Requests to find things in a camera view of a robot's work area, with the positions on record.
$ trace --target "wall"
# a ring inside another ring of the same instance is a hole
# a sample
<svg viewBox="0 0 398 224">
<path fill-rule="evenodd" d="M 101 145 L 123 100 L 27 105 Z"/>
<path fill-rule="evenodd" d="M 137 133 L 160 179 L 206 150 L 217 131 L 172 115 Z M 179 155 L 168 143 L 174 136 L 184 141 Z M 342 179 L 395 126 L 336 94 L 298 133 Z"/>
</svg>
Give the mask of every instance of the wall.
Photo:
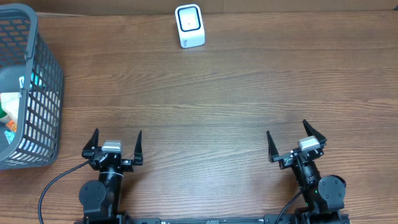
<svg viewBox="0 0 398 224">
<path fill-rule="evenodd" d="M 38 12 L 81 15 L 173 14 L 196 2 L 203 13 L 393 10 L 398 0 L 0 0 L 21 2 Z"/>
</svg>

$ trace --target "plastic basket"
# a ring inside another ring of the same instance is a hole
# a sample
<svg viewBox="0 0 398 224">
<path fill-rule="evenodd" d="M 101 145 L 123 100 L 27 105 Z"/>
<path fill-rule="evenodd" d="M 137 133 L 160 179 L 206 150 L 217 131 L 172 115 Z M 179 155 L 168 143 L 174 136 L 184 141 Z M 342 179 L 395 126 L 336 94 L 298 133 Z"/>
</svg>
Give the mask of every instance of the plastic basket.
<svg viewBox="0 0 398 224">
<path fill-rule="evenodd" d="M 0 170 L 53 163 L 59 150 L 63 72 L 37 31 L 36 13 L 24 4 L 0 6 L 0 93 L 5 92 L 21 97 L 14 140 L 8 143 L 0 129 Z"/>
</svg>

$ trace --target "gray basket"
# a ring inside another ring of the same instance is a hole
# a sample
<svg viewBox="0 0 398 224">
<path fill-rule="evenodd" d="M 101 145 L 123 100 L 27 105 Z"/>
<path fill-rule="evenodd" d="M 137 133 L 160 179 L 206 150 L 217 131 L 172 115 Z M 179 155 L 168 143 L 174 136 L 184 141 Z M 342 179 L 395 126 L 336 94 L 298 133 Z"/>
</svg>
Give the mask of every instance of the gray basket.
<svg viewBox="0 0 398 224">
<path fill-rule="evenodd" d="M 0 170 L 51 164 L 58 156 L 63 72 L 24 4 L 0 6 L 0 93 L 19 92 L 17 132 L 0 128 Z"/>
</svg>

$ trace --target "dark blue border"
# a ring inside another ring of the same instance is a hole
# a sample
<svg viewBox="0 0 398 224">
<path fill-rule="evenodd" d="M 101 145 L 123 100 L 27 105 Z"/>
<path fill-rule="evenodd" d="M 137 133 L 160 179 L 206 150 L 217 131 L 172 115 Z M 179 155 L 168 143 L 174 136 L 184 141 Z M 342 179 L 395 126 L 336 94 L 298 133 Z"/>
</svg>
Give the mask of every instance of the dark blue border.
<svg viewBox="0 0 398 224">
<path fill-rule="evenodd" d="M 190 9 L 190 8 L 194 8 L 194 9 L 196 9 L 196 11 L 197 11 L 197 17 L 198 17 L 199 27 L 196 28 L 196 29 L 184 30 L 184 29 L 182 28 L 182 26 L 181 26 L 180 10 L 182 10 L 182 9 Z M 178 21 L 179 21 L 179 23 L 180 23 L 180 28 L 181 28 L 181 30 L 182 30 L 183 32 L 194 31 L 194 30 L 198 30 L 198 29 L 201 28 L 201 22 L 200 22 L 199 12 L 198 12 L 198 9 L 197 9 L 195 6 L 190 6 L 190 7 L 181 8 L 181 9 L 179 9 L 179 10 L 177 11 L 177 14 L 178 14 Z"/>
</svg>

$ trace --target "wooden table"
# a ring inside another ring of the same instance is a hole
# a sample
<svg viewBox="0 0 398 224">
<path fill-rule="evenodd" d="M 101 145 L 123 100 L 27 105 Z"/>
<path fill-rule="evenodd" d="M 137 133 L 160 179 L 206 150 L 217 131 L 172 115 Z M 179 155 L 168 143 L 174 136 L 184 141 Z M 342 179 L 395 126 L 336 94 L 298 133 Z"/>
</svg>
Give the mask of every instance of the wooden table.
<svg viewBox="0 0 398 224">
<path fill-rule="evenodd" d="M 60 154 L 52 166 L 0 172 L 0 223 L 38 223 L 37 201 L 82 163 L 95 128 L 145 162 L 124 179 L 133 217 L 278 213 L 297 191 L 267 160 L 266 131 L 285 153 L 307 119 L 328 138 L 322 175 L 348 183 L 352 223 L 398 222 L 398 13 L 204 15 L 206 44 L 182 50 L 175 18 L 40 19 L 65 72 Z M 84 167 L 45 196 L 45 223 L 83 215 Z M 302 206 L 298 200 L 290 209 Z"/>
</svg>

